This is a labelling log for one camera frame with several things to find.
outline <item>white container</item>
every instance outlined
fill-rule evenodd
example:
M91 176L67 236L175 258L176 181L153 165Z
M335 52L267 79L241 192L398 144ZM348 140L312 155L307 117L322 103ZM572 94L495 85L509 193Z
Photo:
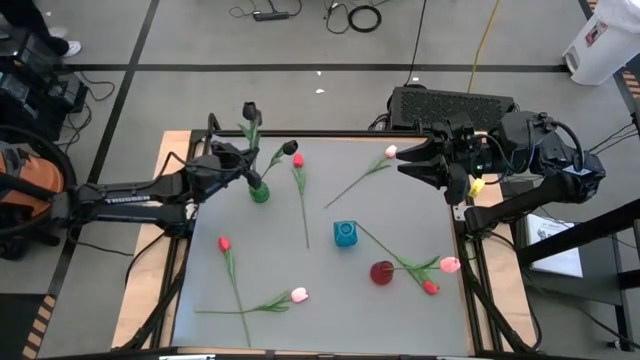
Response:
M640 53L640 0L600 0L562 54L581 85L600 85Z

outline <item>blue container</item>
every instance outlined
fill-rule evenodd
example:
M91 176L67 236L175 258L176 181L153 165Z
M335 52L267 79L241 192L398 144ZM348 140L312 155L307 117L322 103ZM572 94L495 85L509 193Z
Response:
M336 221L333 223L333 238L338 247L353 246L358 242L355 221Z

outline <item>green vase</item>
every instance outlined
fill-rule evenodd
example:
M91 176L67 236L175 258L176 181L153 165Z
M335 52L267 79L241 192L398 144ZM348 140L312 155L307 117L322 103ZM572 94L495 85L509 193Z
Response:
M251 186L249 186L249 195L251 195L251 199L254 202L261 204L269 200L269 196L271 195L271 192L269 191L269 187L267 186L267 184L263 182L260 185L260 187L257 189L254 189Z

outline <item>paper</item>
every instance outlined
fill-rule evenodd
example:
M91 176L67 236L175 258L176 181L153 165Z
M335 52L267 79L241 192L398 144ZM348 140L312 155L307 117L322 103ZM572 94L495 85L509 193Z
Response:
M529 245L532 245L573 226L573 223L529 214L527 215L527 240ZM531 269L582 278L580 250L574 248L546 259L534 261L531 264Z

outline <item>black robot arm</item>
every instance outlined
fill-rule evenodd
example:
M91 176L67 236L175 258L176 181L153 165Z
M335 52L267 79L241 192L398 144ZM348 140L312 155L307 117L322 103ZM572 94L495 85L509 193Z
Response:
M170 153L184 167L155 180L123 184L84 184L58 194L52 202L52 216L67 225L91 221L155 224L164 230L183 228L186 204L202 203L231 181L244 176L249 186L260 186L260 175L251 170L259 149L238 150L218 139L210 144L210 154L185 162ZM158 202L160 206L140 203Z
M556 133L565 130L575 148ZM508 113L487 134L475 134L466 114L423 129L427 140L397 154L408 164L398 166L404 174L436 188L447 187L445 200L462 203L470 189L469 176L530 171L545 177L542 184L510 200L465 211L467 232L475 234L498 222L519 217L550 202L582 203L598 190L605 171L597 156L584 151L566 125L546 113Z

